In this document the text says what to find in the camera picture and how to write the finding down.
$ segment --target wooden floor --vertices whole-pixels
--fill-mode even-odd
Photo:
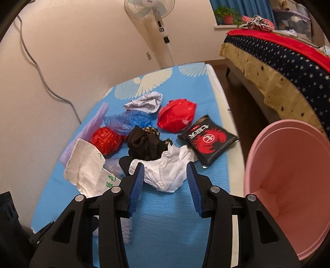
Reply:
[[[226,65],[214,65],[212,63],[211,65],[226,94],[246,162],[253,141],[268,125],[268,122],[247,89],[235,77],[235,74],[231,72],[226,77]]]

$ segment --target gray cable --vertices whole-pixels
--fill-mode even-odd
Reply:
[[[54,91],[52,91],[51,88],[47,85],[47,83],[46,83],[46,81],[45,81],[45,79],[44,79],[44,76],[43,76],[43,74],[42,74],[42,72],[41,72],[41,69],[40,69],[40,67],[39,67],[39,64],[38,64],[38,63],[36,62],[36,60],[32,57],[32,55],[30,54],[29,50],[27,49],[27,47],[26,47],[26,45],[25,45],[25,42],[24,42],[24,39],[23,39],[23,33],[22,33],[22,26],[23,26],[22,19],[20,18],[19,15],[17,16],[17,18],[18,18],[19,21],[20,21],[20,31],[19,31],[19,33],[20,33],[20,38],[21,38],[21,41],[22,41],[23,47],[24,47],[24,49],[25,49],[25,52],[26,52],[27,55],[29,56],[29,58],[30,58],[30,59],[33,61],[33,63],[36,65],[36,68],[37,68],[38,73],[39,73],[39,75],[40,75],[41,81],[42,81],[42,83],[44,84],[45,88],[47,88],[47,90],[48,90],[51,94],[53,94],[55,97],[57,97],[57,98],[59,98],[60,100],[66,102],[66,103],[68,103],[68,104],[70,104],[71,107],[72,107],[72,109],[73,109],[73,111],[75,112],[75,115],[76,115],[76,117],[77,117],[79,123],[81,124],[82,121],[80,120],[79,115],[78,115],[78,113],[77,113],[77,110],[76,110],[75,106],[73,105],[73,103],[72,103],[71,101],[69,101],[69,100],[67,100],[67,99],[65,99],[65,98],[63,98],[63,97],[61,97],[60,95],[56,94],[56,93],[55,93]]]

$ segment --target black snack package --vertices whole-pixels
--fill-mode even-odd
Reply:
[[[208,115],[199,118],[188,130],[179,134],[195,151],[203,166],[210,166],[238,137],[214,124]]]

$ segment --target red plastic bag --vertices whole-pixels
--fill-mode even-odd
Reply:
[[[191,124],[195,117],[196,103],[177,99],[160,109],[157,126],[172,133],[178,133]]]
[[[106,155],[117,151],[124,140],[124,136],[118,135],[105,126],[99,128],[93,134],[90,143],[94,145],[103,155]]]

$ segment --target star-patterned bed skirt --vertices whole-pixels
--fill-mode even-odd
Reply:
[[[220,55],[232,61],[281,119],[309,123],[330,137],[330,58],[275,33],[233,30]]]

